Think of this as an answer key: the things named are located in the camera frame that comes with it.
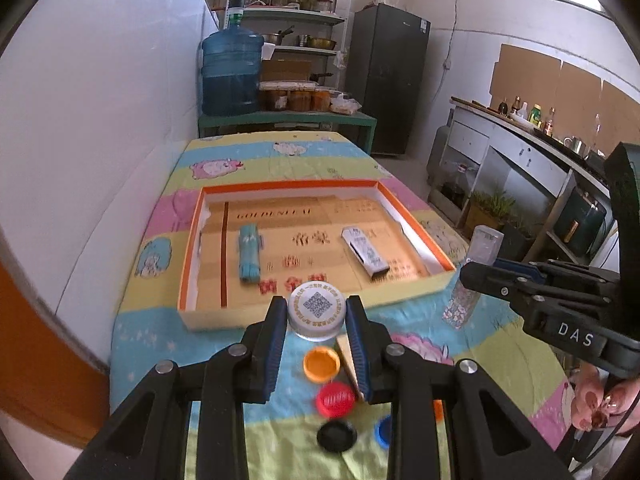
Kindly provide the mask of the person's right hand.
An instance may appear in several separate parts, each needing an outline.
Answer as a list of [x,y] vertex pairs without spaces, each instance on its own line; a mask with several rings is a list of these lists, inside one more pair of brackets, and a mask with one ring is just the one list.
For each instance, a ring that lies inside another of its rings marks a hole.
[[570,406],[572,424],[579,430],[590,431],[593,428],[594,414],[612,416],[628,413],[629,416],[619,434],[634,429],[639,423],[639,405],[631,413],[632,402],[639,393],[639,379],[628,379],[606,390],[597,367],[581,362],[575,376],[575,396]]

